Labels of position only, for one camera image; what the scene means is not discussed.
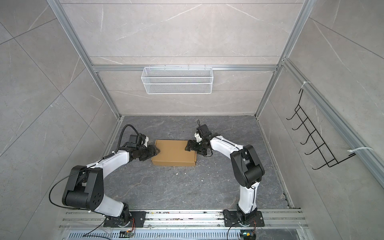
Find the brown cardboard box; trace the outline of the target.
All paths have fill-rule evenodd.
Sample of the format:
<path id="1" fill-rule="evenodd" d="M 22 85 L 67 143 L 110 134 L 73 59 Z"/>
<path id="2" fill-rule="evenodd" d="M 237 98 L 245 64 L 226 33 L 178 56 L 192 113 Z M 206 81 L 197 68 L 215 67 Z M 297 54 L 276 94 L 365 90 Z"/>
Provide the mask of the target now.
<path id="1" fill-rule="evenodd" d="M 197 162 L 195 151 L 186 151 L 188 141 L 156 140 L 155 146 L 160 152 L 152 157 L 155 166 L 194 167 Z"/>

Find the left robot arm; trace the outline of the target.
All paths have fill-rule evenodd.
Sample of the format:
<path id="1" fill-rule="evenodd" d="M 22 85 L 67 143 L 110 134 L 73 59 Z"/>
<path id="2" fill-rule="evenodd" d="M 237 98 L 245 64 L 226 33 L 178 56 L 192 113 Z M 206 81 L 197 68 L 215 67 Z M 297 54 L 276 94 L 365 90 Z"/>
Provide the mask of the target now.
<path id="1" fill-rule="evenodd" d="M 142 134 L 131 135 L 129 141 L 118 142 L 117 149 L 101 160 L 86 166 L 72 168 L 63 193 L 63 205 L 102 214 L 106 223 L 125 227 L 132 215 L 128 204 L 116 201 L 105 194 L 104 179 L 123 165 L 138 159 L 145 161 L 160 153 L 155 145 L 148 144 L 149 138 Z"/>

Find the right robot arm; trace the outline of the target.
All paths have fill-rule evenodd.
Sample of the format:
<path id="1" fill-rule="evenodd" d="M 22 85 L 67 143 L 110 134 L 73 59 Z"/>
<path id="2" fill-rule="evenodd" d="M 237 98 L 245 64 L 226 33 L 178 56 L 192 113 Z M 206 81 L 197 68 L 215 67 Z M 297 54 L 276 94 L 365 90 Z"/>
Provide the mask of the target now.
<path id="1" fill-rule="evenodd" d="M 219 134 L 213 134 L 207 125 L 197 127 L 195 138 L 188 141 L 185 150 L 195 151 L 203 157 L 214 151 L 223 154 L 231 160 L 235 179 L 240 185 L 237 210 L 223 211 L 226 226 L 263 227 L 263 216 L 257 207 L 257 190 L 265 169 L 255 148 L 251 145 L 237 145 Z"/>

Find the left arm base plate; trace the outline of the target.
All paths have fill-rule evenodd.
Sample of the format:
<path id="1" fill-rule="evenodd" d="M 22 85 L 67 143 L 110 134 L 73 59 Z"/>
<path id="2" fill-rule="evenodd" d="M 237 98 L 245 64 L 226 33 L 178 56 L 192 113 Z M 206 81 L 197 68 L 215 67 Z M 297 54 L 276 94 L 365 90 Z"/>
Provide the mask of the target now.
<path id="1" fill-rule="evenodd" d="M 133 211 L 125 214 L 122 212 L 120 217 L 107 216 L 103 227 L 108 228 L 142 228 L 146 219 L 145 211 Z"/>

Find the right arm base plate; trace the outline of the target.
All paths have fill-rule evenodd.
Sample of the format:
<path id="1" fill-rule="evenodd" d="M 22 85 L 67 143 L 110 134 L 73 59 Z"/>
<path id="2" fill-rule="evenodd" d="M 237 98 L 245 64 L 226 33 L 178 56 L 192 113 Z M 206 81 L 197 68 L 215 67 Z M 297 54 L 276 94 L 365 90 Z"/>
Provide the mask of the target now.
<path id="1" fill-rule="evenodd" d="M 244 214 L 241 210 L 223 210 L 223 217 L 226 227 L 264 227 L 264 217 L 258 209 Z"/>

